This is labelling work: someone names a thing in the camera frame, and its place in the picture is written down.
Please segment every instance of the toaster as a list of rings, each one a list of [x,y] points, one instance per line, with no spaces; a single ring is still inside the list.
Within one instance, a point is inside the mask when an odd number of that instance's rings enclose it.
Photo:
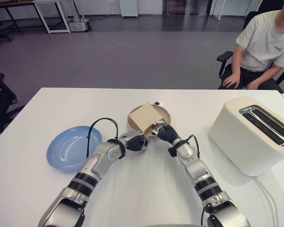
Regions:
[[[249,176],[284,159],[284,119],[249,97],[225,103],[209,136]]]

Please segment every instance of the man's hand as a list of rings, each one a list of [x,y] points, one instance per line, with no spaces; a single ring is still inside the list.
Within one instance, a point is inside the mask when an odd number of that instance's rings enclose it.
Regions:
[[[231,85],[235,84],[235,89],[239,86],[240,83],[240,74],[232,74],[230,77],[227,77],[223,81],[223,86],[229,88]]]
[[[260,85],[260,83],[257,82],[257,80],[254,80],[254,81],[252,81],[252,82],[250,82],[249,84],[246,85],[246,89],[247,90],[257,90],[259,85]]]

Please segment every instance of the silver robotic arm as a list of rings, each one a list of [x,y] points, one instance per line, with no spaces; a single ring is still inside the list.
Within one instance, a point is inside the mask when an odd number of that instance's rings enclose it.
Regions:
[[[172,157],[178,157],[184,166],[185,173],[198,193],[205,212],[209,214],[207,219],[209,227],[250,226],[245,215],[228,194],[221,190],[211,172],[198,159],[196,152],[187,140],[182,140],[176,131],[164,121],[156,122],[151,132],[172,145],[169,153]]]
[[[129,131],[120,138],[101,143],[88,157],[81,169],[63,188],[41,217],[38,227],[80,227],[84,221],[84,208],[96,185],[110,166],[125,156],[125,150],[145,150],[148,137],[143,132]]]

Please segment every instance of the doorway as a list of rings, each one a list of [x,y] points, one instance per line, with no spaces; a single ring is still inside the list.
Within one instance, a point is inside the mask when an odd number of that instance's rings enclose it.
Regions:
[[[213,0],[163,0],[164,15],[209,15]]]

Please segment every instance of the beige plate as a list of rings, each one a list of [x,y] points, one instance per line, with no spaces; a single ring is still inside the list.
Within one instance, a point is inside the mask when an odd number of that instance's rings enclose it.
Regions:
[[[164,117],[164,120],[170,124],[170,115],[169,113],[167,112],[166,109],[164,109],[163,107],[161,106],[158,106],[158,105],[152,105],[153,108],[155,108],[163,117]],[[135,110],[137,110],[138,108],[140,108],[141,106],[138,106],[137,108],[134,108],[129,114],[131,114],[132,112],[134,112]],[[133,122],[133,120],[128,116],[127,117],[127,123],[128,123],[128,126],[134,130],[134,131],[139,131],[140,129],[138,128],[138,126],[135,124],[135,122]]]

